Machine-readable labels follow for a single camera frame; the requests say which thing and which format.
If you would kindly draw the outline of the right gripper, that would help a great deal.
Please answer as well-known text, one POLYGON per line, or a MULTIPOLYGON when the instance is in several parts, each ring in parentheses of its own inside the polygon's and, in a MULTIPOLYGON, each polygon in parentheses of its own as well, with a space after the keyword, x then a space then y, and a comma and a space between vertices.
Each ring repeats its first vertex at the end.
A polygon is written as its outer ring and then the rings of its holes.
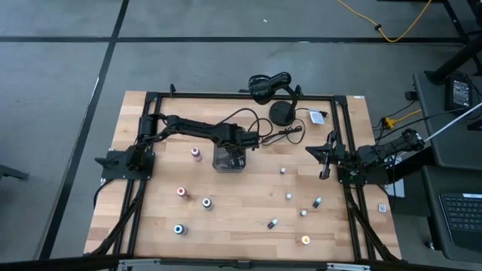
POLYGON ((331 131, 327 137, 327 143, 318 147, 305 147, 305 150, 311 154, 319 163, 324 163, 323 170, 320 173, 322 180, 328 179, 330 175, 330 164, 334 156, 335 143, 337 142, 337 132, 331 131))

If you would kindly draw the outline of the grey translucent plastic bin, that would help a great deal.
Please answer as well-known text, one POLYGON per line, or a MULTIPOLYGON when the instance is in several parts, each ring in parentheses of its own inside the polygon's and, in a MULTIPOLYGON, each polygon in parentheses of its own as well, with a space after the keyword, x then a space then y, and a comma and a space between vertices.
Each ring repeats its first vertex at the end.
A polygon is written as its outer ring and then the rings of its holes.
POLYGON ((229 151, 226 148, 214 146, 212 167, 218 173, 237 173, 236 166, 241 166, 244 170, 246 167, 246 150, 229 151), (238 163, 238 157, 243 158, 243 164, 238 163), (229 161, 232 160, 234 165, 230 166, 229 161))

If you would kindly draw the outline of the black gooseneck desk lamp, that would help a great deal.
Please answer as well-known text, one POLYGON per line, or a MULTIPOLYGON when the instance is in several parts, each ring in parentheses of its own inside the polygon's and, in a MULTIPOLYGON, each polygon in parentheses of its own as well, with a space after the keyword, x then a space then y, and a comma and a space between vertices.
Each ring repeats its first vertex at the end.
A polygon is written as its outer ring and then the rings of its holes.
POLYGON ((249 78, 248 89, 239 90, 239 92, 249 93, 259 105, 266 105, 270 102, 278 90, 287 92, 291 97, 291 102, 274 102, 270 106, 269 120, 277 126, 288 126, 294 122, 297 101, 302 97, 300 85, 293 90, 290 83, 291 75, 288 72, 280 72, 273 76, 253 75, 249 78))

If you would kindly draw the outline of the white paper sheet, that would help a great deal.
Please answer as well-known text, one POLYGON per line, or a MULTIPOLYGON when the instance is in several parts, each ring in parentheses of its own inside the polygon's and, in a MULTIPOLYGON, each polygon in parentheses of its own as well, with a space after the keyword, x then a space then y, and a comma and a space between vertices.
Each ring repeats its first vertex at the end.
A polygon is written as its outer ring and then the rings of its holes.
MULTIPOLYGON (((393 165, 398 165, 401 162, 402 159, 400 157, 395 157, 394 155, 392 155, 391 157, 386 159, 386 168, 391 169, 393 165)), ((389 196, 405 198, 403 178, 397 180, 395 183, 384 184, 383 189, 385 190, 385 192, 387 192, 389 196)))

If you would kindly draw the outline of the dark grey side desk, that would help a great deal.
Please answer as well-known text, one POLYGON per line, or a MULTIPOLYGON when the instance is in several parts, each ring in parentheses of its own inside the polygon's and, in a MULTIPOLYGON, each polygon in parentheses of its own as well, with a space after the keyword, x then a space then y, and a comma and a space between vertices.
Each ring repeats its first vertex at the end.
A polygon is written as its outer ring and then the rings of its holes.
MULTIPOLYGON (((413 82, 429 135, 457 118, 456 114, 445 111, 443 84, 431 83, 424 72, 414 74, 413 82)), ((429 140, 438 166, 482 171, 482 130, 469 130, 472 123, 473 120, 464 117, 429 140)))
POLYGON ((424 166, 423 184, 430 210, 428 218, 432 242, 449 260, 482 263, 482 250, 455 245, 449 235, 438 195, 441 193, 482 193, 482 171, 424 166))

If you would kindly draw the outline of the black power adapter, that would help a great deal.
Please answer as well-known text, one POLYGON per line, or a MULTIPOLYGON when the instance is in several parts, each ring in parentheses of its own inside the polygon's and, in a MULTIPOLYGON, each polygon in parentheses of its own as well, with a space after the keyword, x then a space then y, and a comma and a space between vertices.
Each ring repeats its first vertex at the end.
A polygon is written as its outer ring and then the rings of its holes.
POLYGON ((472 88, 460 75, 451 75, 445 84, 445 110, 467 109, 473 106, 472 88))

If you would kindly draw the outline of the black keyboard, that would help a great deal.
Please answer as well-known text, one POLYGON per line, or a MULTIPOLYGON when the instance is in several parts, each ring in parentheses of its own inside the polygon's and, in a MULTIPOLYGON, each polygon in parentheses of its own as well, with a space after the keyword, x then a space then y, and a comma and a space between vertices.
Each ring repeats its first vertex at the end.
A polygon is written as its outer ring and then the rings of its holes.
POLYGON ((482 250, 482 193, 441 193, 438 198, 452 242, 482 250))

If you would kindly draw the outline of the black desk leg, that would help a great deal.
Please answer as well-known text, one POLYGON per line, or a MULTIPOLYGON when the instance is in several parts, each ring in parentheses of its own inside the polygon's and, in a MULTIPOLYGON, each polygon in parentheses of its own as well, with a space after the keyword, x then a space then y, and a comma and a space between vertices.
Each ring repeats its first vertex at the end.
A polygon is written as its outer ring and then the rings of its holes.
POLYGON ((482 34, 465 45, 455 56, 447 60, 434 72, 426 72, 427 79, 433 84, 442 84, 455 70, 482 51, 482 34))

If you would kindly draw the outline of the black front gantry beam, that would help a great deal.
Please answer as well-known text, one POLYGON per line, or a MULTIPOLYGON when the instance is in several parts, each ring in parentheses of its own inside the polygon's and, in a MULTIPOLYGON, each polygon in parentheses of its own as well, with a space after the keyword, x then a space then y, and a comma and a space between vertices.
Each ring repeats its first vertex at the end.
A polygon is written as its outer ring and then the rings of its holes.
POLYGON ((0 271, 100 271, 118 267, 141 265, 181 265, 181 266, 216 266, 240 270, 254 268, 305 268, 336 271, 470 271, 439 266, 412 264, 404 261, 357 260, 338 263, 323 261, 288 261, 288 260, 213 260, 184 258, 133 258, 129 254, 84 255, 43 260, 17 261, 0 263, 0 271))

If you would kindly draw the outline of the black chair base leg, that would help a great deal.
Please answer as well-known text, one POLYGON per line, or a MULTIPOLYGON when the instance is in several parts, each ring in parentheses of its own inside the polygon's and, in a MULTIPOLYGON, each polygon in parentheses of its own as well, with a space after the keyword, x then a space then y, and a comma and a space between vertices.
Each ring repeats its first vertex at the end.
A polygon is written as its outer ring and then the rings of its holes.
POLYGON ((19 180, 26 180, 29 177, 29 174, 0 164, 0 180, 3 177, 12 177, 19 180))

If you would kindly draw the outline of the black aluminium table frame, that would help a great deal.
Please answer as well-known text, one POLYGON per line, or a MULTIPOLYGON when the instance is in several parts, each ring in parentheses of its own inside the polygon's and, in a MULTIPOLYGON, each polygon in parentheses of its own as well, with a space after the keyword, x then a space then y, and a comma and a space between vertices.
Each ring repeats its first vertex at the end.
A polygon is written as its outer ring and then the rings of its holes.
MULTIPOLYGON (((146 92, 126 91, 111 146, 124 150, 132 144, 146 92)), ((162 99, 160 111, 192 120, 217 123, 239 108, 252 108, 267 116, 269 105, 258 105, 250 96, 223 93, 228 98, 162 99)), ((329 101, 301 100, 302 108, 331 110, 329 101)), ((247 150, 247 166, 240 173, 217 173, 212 168, 213 143, 184 135, 170 136, 154 146, 154 175, 147 181, 133 255, 148 258, 213 260, 288 260, 353 262, 352 238, 336 167, 330 178, 319 179, 322 165, 304 150, 320 146, 334 129, 333 114, 325 124, 310 122, 308 112, 299 111, 307 128, 304 140, 292 145, 286 140, 256 151, 247 150), (192 148, 203 159, 194 160, 192 148), (184 187, 190 199, 177 189, 184 187), (313 202, 321 197, 315 209, 313 202), (214 207, 203 208, 210 198, 214 207), (267 225, 277 218, 272 229, 267 225), (186 235, 174 233, 183 224, 186 235), (309 245, 295 244, 297 236, 309 236, 309 245)), ((84 252, 92 252, 119 220, 127 181, 116 180, 99 193, 84 252)), ((365 185, 369 221, 383 244, 401 257, 388 200, 374 185, 365 185), (384 204, 386 212, 378 210, 384 204)))

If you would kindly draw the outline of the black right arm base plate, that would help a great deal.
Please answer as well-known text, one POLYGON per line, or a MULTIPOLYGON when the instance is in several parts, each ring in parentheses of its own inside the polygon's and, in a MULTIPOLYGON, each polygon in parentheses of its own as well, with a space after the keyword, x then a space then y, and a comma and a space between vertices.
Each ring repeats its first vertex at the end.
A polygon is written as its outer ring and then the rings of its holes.
POLYGON ((338 178, 342 184, 388 184, 390 169, 363 168, 358 171, 337 168, 338 178))

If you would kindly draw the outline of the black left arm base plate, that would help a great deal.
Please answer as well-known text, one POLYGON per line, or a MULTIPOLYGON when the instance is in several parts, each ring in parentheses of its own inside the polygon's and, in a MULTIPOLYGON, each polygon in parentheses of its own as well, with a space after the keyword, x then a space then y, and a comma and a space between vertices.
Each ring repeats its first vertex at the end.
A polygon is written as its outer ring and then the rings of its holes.
POLYGON ((148 180, 151 178, 155 160, 154 152, 143 153, 143 164, 138 169, 127 165, 128 158, 127 151, 109 151, 106 158, 96 157, 95 161, 102 166, 101 177, 105 179, 148 180))

